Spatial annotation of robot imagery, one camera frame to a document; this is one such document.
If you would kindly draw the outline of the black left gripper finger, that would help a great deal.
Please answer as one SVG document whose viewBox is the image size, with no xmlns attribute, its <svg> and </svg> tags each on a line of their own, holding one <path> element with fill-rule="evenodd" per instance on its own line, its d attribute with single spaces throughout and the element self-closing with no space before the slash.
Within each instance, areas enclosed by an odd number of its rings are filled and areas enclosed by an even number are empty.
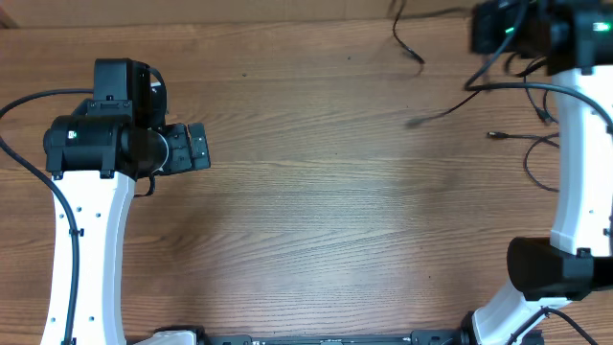
<svg viewBox="0 0 613 345">
<path fill-rule="evenodd" d="M 188 125 L 188 131 L 190 133 L 193 147 L 206 147 L 207 139 L 205 127 L 201 123 L 193 123 Z"/>
<path fill-rule="evenodd" d="M 192 153 L 193 169 L 205 170 L 211 167 L 209 148 L 206 143 L 194 143 Z"/>
</svg>

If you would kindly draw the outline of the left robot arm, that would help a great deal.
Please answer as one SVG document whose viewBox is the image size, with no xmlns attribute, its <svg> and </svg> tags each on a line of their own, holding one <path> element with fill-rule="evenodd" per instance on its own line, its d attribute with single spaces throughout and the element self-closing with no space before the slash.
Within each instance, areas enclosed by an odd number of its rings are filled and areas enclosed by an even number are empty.
<svg viewBox="0 0 613 345">
<path fill-rule="evenodd" d="M 56 239 L 45 344 L 124 344 L 125 225 L 141 178 L 208 169 L 204 126 L 166 122 L 168 92 L 153 67 L 101 58 L 92 96 L 43 139 Z"/>
</svg>

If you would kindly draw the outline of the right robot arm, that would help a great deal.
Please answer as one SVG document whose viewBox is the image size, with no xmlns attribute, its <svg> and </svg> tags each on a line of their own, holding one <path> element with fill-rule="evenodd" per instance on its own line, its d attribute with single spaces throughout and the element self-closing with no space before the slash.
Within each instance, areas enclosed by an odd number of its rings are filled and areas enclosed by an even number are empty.
<svg viewBox="0 0 613 345">
<path fill-rule="evenodd" d="M 560 179 L 546 238 L 516 238 L 509 278 L 470 313 L 462 344 L 519 344 L 543 318 L 612 287 L 612 7 L 602 1 L 487 1 L 474 53 L 544 58 L 556 97 Z"/>
</svg>

